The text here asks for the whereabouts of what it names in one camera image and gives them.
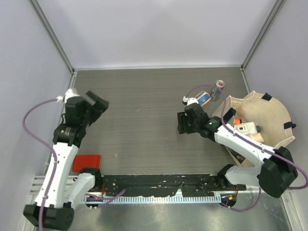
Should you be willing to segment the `red paper box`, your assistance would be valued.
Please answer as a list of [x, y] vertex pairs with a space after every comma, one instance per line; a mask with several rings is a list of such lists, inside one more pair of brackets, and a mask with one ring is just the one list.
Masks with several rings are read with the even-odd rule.
[[86, 167], [100, 168], [101, 156], [98, 154], [78, 154], [75, 156], [72, 171], [80, 172]]

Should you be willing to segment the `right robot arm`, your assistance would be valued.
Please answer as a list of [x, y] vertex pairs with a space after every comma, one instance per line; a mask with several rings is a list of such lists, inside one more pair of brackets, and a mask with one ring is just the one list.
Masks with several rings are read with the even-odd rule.
[[179, 134], [198, 133], [203, 138], [222, 144], [248, 159], [253, 167], [230, 165], [217, 178], [223, 190], [245, 184], [261, 188], [279, 198], [296, 180], [298, 172], [292, 155], [285, 147], [278, 149], [261, 144], [238, 132], [223, 117], [209, 117], [201, 105], [186, 105], [177, 113]]

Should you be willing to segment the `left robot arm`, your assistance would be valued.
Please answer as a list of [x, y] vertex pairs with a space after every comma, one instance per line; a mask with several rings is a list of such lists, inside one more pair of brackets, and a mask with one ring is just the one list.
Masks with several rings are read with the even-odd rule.
[[22, 120], [24, 131], [50, 149], [52, 154], [44, 182], [34, 203], [25, 205], [23, 211], [27, 220], [39, 231], [68, 230], [73, 222], [75, 208], [87, 192], [97, 192], [102, 188], [101, 172], [93, 167], [83, 168], [73, 184], [66, 187], [71, 165], [86, 135], [87, 127], [96, 122], [109, 107], [109, 102], [94, 92], [88, 91], [86, 95], [93, 103], [79, 95], [75, 89], [67, 90], [64, 96], [40, 103], [64, 103], [62, 121], [53, 132], [52, 144], [43, 141], [26, 127], [27, 117], [39, 105], [32, 107]]

